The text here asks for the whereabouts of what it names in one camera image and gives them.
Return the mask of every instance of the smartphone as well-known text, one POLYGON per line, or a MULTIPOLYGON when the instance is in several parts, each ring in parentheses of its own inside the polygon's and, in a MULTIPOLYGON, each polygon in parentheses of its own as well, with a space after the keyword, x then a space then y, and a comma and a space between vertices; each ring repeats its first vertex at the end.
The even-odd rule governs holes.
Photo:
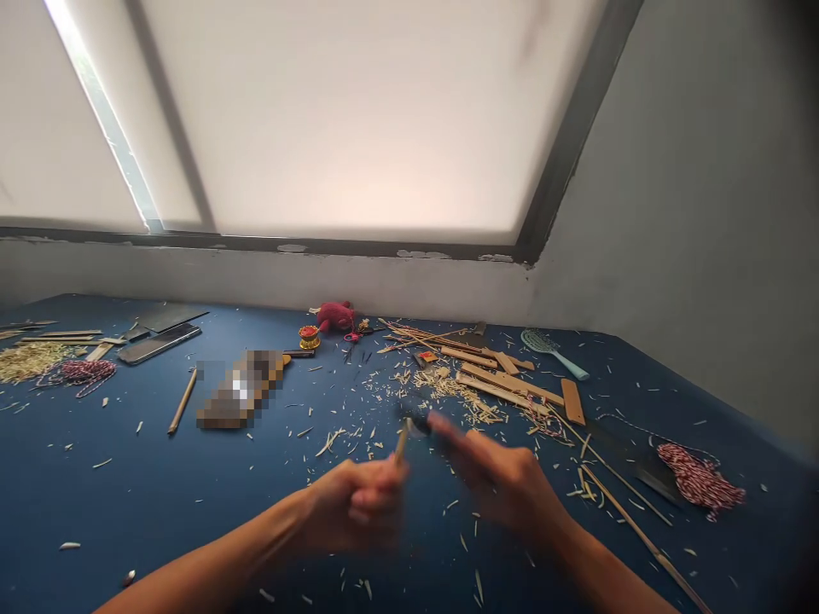
POLYGON ((146 339, 142 343, 129 345, 119 351, 119 359, 130 365, 139 364, 149 358, 169 350, 174 345, 181 344, 184 340, 190 339, 200 334, 202 329, 193 324, 180 324, 174 328, 169 328, 164 333, 158 334, 156 337, 146 339))

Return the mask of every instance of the white wall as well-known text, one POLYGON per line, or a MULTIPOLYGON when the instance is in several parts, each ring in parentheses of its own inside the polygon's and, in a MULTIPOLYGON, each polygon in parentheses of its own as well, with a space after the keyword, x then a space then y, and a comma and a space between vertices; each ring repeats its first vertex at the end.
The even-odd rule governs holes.
POLYGON ((748 0, 647 0, 534 269, 0 241, 6 305, 56 293, 591 328, 817 441, 814 116, 748 0))

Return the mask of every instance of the bamboo stick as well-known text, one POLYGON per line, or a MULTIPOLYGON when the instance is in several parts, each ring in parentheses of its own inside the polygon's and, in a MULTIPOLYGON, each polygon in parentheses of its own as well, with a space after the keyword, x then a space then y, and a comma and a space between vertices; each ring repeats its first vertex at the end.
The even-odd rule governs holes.
POLYGON ((589 477, 592 479, 592 481, 594 481, 594 483, 597 484, 597 488, 600 489, 600 492, 603 493, 603 495, 605 495, 606 497, 608 497, 608 500, 612 503, 612 505, 614 505, 617 508, 617 511, 620 512, 623 518, 625 518, 625 521, 634 530, 634 532, 637 533, 637 536, 646 545, 648 551, 654 556, 657 562, 663 566, 663 568, 669 573, 669 575, 672 578, 674 578, 674 582, 676 582, 679 585, 679 587, 683 591, 685 591, 685 594, 691 598, 691 600, 697 605, 698 608, 700 608, 700 611, 702 611, 703 614, 712 614, 711 610, 706 605, 706 602, 702 600, 702 598, 696 593, 696 591, 694 591, 693 588, 691 588, 691 585, 688 584, 688 582, 686 582, 683 575, 679 571, 677 571, 674 565, 671 564, 670 560, 668 560, 664 556, 664 554, 659 550, 659 548, 654 546, 652 541, 648 539, 648 536, 642 532, 642 529, 639 526, 637 526, 637 523, 631 518, 629 513, 626 512, 623 506, 620 505, 619 501, 617 501, 617 499, 615 499, 612 496, 608 489, 605 486, 603 486, 603 484, 601 484, 599 479, 597 479, 597 476, 594 473, 592 473, 591 469, 589 469, 589 466, 581 465, 580 468, 589 474, 589 477))
POLYGON ((185 394, 182 396, 182 401, 179 402, 179 407, 177 408, 177 412, 173 416, 173 421, 171 422, 171 427, 168 429, 168 435, 173 435, 177 428, 179 427, 179 421, 182 419, 182 414, 185 411, 185 405, 188 404, 188 399, 190 399, 190 393, 194 389, 194 384, 196 383, 196 367, 194 367, 193 373, 190 375, 190 382, 188 382, 188 387, 185 389, 185 394))

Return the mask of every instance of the red plush toy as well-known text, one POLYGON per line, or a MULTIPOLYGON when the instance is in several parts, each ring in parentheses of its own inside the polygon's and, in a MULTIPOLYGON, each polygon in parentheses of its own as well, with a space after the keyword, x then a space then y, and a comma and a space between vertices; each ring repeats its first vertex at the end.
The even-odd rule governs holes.
POLYGON ((356 312, 350 309, 350 301, 322 303, 322 308, 318 311, 318 329, 322 333, 326 333, 330 327, 346 330, 352 328, 355 318, 356 312))

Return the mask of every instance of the blurred object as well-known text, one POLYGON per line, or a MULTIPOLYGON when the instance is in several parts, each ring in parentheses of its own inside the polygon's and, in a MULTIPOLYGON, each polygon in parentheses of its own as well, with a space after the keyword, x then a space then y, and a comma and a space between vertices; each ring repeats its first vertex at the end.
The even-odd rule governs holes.
MULTIPOLYGON (((245 428, 253 426, 264 402, 281 384, 284 366, 290 356, 280 351, 248 350, 233 369, 225 372, 225 380, 196 412, 199 428, 245 428)), ((205 364, 197 364, 204 379, 205 364)))

